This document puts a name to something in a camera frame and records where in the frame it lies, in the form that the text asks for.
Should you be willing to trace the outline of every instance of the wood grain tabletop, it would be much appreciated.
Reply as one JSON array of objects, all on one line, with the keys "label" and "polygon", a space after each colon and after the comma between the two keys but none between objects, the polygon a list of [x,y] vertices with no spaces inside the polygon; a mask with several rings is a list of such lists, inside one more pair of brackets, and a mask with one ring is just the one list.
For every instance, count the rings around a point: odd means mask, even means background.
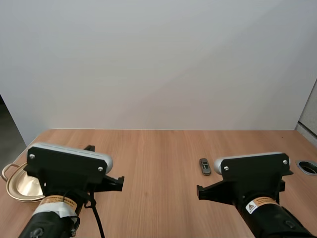
[{"label": "wood grain tabletop", "polygon": [[[280,151],[288,154],[293,175],[284,177],[285,206],[317,235],[317,176],[304,174],[296,160],[317,161],[317,149],[297,131],[181,131],[51,129],[33,142],[76,148],[88,144],[112,156],[111,177],[125,176],[122,192],[96,193],[97,210],[107,238],[253,237],[233,206],[199,201],[196,185],[222,180],[214,171],[202,175],[199,159]],[[17,163],[26,161],[26,151]],[[36,203],[11,198],[0,182],[0,236],[21,233]],[[91,209],[80,213],[78,238],[100,237]]]}]

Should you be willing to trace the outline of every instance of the gray floor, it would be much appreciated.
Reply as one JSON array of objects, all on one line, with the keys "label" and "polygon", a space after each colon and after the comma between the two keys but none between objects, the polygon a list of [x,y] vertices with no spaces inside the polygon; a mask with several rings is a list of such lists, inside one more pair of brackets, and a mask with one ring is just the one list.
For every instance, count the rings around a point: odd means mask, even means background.
[{"label": "gray floor", "polygon": [[0,169],[13,162],[25,143],[5,104],[0,104]]}]

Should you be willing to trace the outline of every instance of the warning label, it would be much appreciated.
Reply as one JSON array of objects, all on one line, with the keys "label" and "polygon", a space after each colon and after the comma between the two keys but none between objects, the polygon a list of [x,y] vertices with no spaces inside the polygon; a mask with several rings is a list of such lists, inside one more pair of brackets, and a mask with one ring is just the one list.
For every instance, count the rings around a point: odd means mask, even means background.
[{"label": "warning label", "polygon": [[63,199],[63,196],[59,196],[59,195],[52,195],[52,196],[45,197],[41,201],[40,205],[45,204],[45,203],[55,203],[55,202],[64,202],[67,205],[69,205],[74,211],[77,208],[77,203],[76,202],[74,202],[73,200],[71,200],[68,197],[65,197]]},{"label": "warning label", "polygon": [[246,209],[247,209],[247,211],[248,211],[250,214],[252,214],[252,213],[254,212],[254,210],[257,209],[257,205],[256,205],[253,201],[251,201],[251,202],[249,202],[248,205],[246,206]]},{"label": "warning label", "polygon": [[257,197],[252,200],[246,206],[247,211],[252,214],[258,207],[261,207],[266,204],[276,204],[278,205],[272,198],[270,197]]}]

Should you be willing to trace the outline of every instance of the gray toy car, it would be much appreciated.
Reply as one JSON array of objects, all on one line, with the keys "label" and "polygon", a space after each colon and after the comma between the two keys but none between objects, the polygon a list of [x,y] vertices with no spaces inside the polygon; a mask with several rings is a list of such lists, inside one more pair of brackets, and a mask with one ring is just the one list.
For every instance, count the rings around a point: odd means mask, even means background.
[{"label": "gray toy car", "polygon": [[211,175],[211,169],[206,158],[201,158],[199,160],[200,167],[202,168],[203,175]]}]

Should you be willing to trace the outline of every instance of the white backdrop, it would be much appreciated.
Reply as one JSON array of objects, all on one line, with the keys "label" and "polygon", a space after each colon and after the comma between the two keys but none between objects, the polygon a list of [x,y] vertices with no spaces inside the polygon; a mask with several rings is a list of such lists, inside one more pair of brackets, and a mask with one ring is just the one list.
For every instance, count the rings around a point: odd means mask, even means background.
[{"label": "white backdrop", "polygon": [[293,129],[315,0],[1,0],[0,94],[47,128]]}]

